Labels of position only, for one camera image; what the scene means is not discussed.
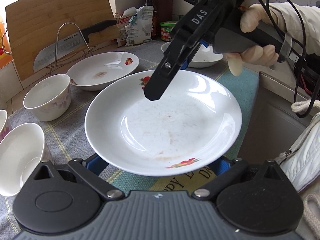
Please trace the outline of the white jacket right forearm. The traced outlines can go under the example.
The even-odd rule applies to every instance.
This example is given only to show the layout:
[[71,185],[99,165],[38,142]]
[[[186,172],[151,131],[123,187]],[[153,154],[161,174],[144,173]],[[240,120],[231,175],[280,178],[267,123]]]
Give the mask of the white jacket right forearm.
[[[303,20],[306,36],[306,53],[316,54],[319,56],[319,8],[300,6],[294,4]],[[289,33],[292,38],[303,42],[303,29],[300,18],[294,8],[285,3],[271,3],[270,11],[275,16],[275,22],[278,27],[285,33]]]

